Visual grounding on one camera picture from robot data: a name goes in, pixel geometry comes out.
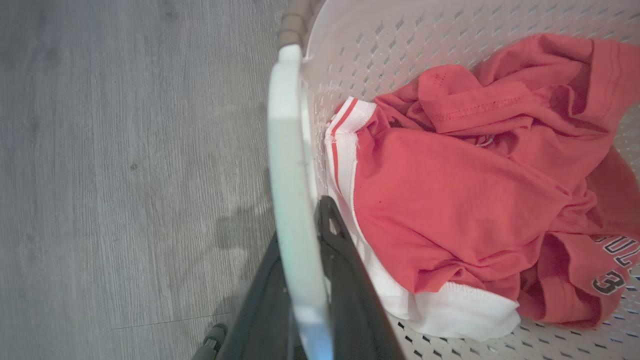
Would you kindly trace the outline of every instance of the red clothing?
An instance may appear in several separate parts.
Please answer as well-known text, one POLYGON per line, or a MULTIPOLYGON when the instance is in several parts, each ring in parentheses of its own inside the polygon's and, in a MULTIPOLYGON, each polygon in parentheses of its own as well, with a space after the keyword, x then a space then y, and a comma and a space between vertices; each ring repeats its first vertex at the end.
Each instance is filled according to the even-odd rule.
POLYGON ((640 257, 640 193, 611 149, 639 99, 640 48, 608 40, 537 35, 477 77, 429 69, 377 97, 358 131, 362 232, 411 292, 452 281, 595 326, 640 257))

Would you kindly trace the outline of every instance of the white plastic basket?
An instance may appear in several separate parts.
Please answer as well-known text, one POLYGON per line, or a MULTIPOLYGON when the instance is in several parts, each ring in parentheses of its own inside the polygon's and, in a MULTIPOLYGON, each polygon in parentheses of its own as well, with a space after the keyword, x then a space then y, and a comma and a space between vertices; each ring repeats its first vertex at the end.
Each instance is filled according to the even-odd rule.
MULTIPOLYGON (((323 134, 347 96, 370 101, 429 67, 473 67, 541 32, 640 45, 639 0, 297 0, 283 17, 269 85, 269 162, 276 228, 303 344, 330 354, 328 296, 314 211, 327 193, 323 134)), ((640 106, 621 121, 616 147, 640 175, 640 106)), ((523 319, 499 340, 430 338, 391 318, 407 359, 640 359, 640 268, 617 312, 597 331, 523 319)))

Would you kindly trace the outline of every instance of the wood grain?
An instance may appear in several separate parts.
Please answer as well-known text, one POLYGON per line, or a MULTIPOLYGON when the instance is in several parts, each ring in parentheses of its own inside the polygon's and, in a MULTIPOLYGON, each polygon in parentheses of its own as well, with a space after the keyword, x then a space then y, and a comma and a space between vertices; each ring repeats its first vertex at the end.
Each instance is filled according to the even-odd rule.
POLYGON ((184 359, 198 319, 232 318, 274 229, 284 7, 0 1, 1 358, 134 359, 160 336, 155 359, 184 359))

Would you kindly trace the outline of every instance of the laundry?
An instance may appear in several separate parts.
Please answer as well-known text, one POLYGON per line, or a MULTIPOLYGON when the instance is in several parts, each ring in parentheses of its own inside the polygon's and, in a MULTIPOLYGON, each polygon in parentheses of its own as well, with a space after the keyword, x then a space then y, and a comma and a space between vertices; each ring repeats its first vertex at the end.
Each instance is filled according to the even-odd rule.
POLYGON ((640 192, 612 148, 640 48, 536 35, 474 75, 423 72, 349 98, 325 142, 330 195, 387 311, 485 340, 520 315, 592 328, 640 257, 640 192))

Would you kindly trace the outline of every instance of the white fabric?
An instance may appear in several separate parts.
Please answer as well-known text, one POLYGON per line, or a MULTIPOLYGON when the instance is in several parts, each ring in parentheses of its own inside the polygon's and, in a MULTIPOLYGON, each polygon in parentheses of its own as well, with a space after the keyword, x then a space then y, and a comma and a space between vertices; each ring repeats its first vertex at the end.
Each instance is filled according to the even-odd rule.
POLYGON ((391 277, 366 242, 353 205, 358 145, 355 132, 367 123, 375 109, 373 103, 349 97, 332 118, 324 141, 330 169, 329 195, 338 204, 383 307, 425 335, 484 341, 511 333, 520 323, 517 302, 453 282, 445 283, 437 293, 412 294, 391 277), (351 113, 345 117, 350 106, 353 106, 351 113), (337 176, 334 158, 338 163, 337 176))

